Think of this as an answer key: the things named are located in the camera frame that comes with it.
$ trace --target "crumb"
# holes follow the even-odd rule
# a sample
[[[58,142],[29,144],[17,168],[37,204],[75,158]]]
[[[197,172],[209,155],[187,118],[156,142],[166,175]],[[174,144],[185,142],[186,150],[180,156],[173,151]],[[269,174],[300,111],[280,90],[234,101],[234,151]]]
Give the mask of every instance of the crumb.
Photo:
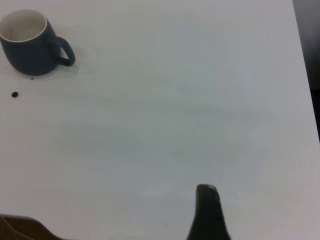
[[[11,97],[13,97],[13,98],[16,98],[16,97],[18,97],[18,93],[16,92],[16,91],[14,91],[12,94],[11,94]]]

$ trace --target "mug handle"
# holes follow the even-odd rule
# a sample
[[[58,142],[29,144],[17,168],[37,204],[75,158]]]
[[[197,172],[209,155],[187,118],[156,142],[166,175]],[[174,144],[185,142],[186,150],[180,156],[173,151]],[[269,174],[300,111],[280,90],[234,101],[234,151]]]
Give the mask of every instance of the mug handle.
[[[76,57],[74,51],[72,50],[72,48],[66,40],[64,40],[62,37],[56,36],[55,38],[51,38],[49,40],[49,43],[61,47],[69,58],[67,59],[62,56],[58,56],[56,59],[57,64],[72,66],[75,63]]]
[[[213,185],[200,184],[196,188],[195,216],[186,240],[231,240],[220,196]]]

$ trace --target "brown object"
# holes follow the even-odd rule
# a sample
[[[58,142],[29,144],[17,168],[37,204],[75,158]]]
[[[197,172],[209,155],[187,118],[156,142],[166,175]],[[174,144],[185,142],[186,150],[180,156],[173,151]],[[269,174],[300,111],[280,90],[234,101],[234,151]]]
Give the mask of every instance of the brown object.
[[[11,97],[16,98],[16,97],[18,97],[18,95],[19,95],[19,93],[16,92],[16,91],[14,91],[14,92],[11,94]]]
[[[62,240],[37,220],[29,217],[0,215],[1,240]]]

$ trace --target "blue mug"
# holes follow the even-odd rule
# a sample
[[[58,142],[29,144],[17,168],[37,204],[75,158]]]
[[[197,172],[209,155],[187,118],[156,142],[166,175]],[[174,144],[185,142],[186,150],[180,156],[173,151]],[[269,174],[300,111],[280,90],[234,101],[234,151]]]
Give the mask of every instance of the blue mug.
[[[26,75],[43,75],[57,65],[71,66],[76,61],[69,43],[56,36],[48,19],[35,10],[5,16],[0,22],[0,41],[10,64]],[[61,57],[61,48],[68,58]]]

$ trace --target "dark background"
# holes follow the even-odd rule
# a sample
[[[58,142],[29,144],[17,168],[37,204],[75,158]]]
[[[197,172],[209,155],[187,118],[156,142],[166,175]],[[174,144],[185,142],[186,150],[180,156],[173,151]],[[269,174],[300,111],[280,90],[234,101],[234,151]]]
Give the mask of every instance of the dark background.
[[[293,0],[320,138],[320,0]]]

